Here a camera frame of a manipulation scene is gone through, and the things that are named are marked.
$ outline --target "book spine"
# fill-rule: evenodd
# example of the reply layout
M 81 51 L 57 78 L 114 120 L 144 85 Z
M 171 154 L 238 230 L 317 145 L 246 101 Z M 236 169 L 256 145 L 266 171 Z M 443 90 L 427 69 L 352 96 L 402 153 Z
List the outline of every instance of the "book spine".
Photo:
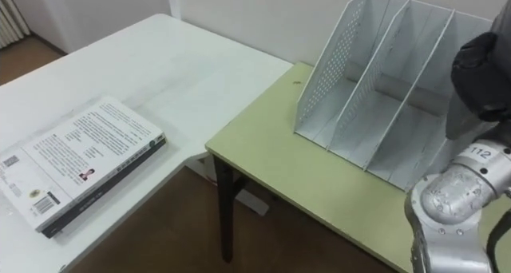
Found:
M 66 213 L 58 217 L 55 221 L 53 221 L 50 225 L 46 226 L 42 230 L 42 234 L 47 238 L 52 238 L 55 236 L 60 230 L 62 230 L 66 225 L 68 225 L 71 221 L 77 218 L 83 211 L 89 208 L 94 202 L 99 200 L 106 192 L 112 189 L 116 184 L 118 184 L 121 180 L 123 180 L 129 173 L 131 173 L 135 168 L 137 168 L 140 164 L 146 161 L 153 153 L 155 153 L 158 149 L 160 149 L 167 141 L 164 136 L 159 136 L 155 142 L 150 143 L 148 146 L 144 147 L 143 152 L 138 158 L 131 160 L 129 163 L 124 163 L 121 167 L 117 168 L 117 174 L 115 174 L 112 178 L 107 180 L 103 185 L 96 188 L 93 192 L 88 194 L 85 198 L 77 202 L 70 210 Z

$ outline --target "table top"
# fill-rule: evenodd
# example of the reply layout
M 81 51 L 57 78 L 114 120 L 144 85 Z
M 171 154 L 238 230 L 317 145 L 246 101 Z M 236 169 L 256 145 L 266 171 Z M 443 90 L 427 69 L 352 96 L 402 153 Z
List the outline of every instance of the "table top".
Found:
M 291 64 L 158 14 L 0 86 L 0 151 L 93 97 L 118 98 L 168 144 L 52 239 L 0 194 L 0 272 L 69 268 Z
M 296 102 L 311 71 L 293 66 L 206 148 L 394 269 L 410 272 L 405 192 L 293 133 Z M 483 210 L 484 244 L 509 207 L 501 198 Z M 497 249 L 501 271 L 511 269 L 509 250 L 507 235 Z

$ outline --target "white table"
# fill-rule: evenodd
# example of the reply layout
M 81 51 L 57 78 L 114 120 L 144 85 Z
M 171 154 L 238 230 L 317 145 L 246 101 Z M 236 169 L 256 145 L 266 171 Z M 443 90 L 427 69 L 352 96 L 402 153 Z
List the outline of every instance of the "white table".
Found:
M 72 267 L 289 68 L 160 14 L 1 86 L 0 150 L 105 93 L 159 125 L 169 144 L 52 239 L 0 194 L 0 272 Z

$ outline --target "file organizer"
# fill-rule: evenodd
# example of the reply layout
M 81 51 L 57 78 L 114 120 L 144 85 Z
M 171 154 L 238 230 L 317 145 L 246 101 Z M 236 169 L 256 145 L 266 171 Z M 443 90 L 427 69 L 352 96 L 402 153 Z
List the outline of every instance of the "file organizer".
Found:
M 351 0 L 300 96 L 295 132 L 407 190 L 480 132 L 445 138 L 450 69 L 490 26 L 415 0 Z

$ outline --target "green table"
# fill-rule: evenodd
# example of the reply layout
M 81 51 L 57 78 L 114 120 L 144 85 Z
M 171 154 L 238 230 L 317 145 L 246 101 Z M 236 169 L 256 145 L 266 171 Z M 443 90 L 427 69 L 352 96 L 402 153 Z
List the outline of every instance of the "green table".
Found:
M 394 269 L 410 272 L 405 193 L 293 133 L 296 102 L 311 71 L 293 66 L 206 144 L 215 157 L 224 260 L 232 258 L 232 202 L 246 182 L 233 180 L 235 168 Z M 510 207 L 502 198 L 484 210 L 483 243 Z M 505 236 L 497 249 L 502 272 L 511 271 L 509 250 Z

